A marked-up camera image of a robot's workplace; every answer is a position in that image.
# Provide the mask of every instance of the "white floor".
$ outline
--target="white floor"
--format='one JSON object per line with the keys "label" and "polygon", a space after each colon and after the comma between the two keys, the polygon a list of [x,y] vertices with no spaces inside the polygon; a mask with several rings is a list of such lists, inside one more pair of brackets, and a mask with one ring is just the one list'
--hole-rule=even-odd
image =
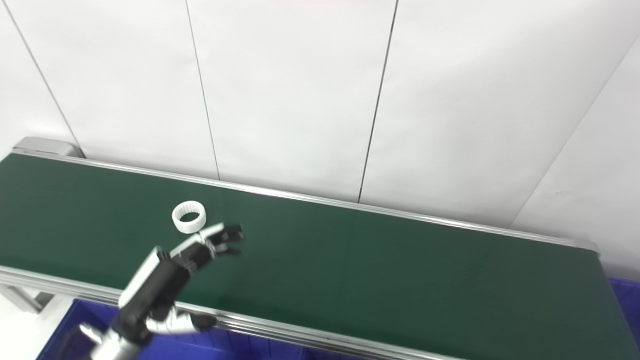
{"label": "white floor", "polygon": [[[27,290],[32,296],[37,291]],[[71,306],[56,295],[38,315],[24,313],[0,296],[0,359],[35,360]]]}

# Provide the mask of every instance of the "blue plastic crate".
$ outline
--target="blue plastic crate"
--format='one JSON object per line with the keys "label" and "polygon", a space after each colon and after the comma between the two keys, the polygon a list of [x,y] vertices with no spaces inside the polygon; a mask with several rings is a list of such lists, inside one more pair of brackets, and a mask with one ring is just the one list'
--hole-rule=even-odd
{"label": "blue plastic crate", "polygon": [[[85,322],[104,331],[116,312],[114,306],[74,300],[37,360],[79,359],[91,350],[93,343],[77,330],[77,326]],[[221,329],[198,334],[155,336],[139,359],[361,360]]]}
{"label": "blue plastic crate", "polygon": [[610,277],[611,288],[640,347],[640,282]]}

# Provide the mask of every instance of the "green belt surface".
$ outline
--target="green belt surface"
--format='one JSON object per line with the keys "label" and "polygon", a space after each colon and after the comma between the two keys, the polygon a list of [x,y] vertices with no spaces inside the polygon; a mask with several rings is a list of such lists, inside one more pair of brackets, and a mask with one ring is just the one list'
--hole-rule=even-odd
{"label": "green belt surface", "polygon": [[0,163],[0,265],[124,289],[187,237],[185,200],[246,241],[180,301],[471,360],[638,358],[591,250],[23,154]]}

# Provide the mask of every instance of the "white ring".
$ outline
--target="white ring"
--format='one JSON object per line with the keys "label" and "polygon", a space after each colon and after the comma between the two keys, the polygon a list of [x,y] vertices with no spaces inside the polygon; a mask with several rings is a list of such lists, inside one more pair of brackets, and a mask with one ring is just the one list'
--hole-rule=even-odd
{"label": "white ring", "polygon": [[[180,219],[188,213],[196,213],[198,217],[191,221],[181,221]],[[193,200],[181,202],[171,212],[171,219],[175,227],[181,233],[191,234],[202,229],[207,222],[207,213],[204,211],[204,206]]]}

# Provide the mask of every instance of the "robotic arm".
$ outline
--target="robotic arm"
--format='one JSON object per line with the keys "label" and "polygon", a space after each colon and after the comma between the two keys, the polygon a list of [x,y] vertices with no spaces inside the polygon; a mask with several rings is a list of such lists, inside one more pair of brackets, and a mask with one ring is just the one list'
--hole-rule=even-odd
{"label": "robotic arm", "polygon": [[191,275],[218,256],[238,254],[228,243],[241,241],[240,225],[217,224],[191,235],[171,252],[154,248],[118,299],[118,314],[105,335],[82,324],[97,345],[86,359],[133,360],[153,334],[180,334],[209,329],[211,315],[178,311],[175,299]]}

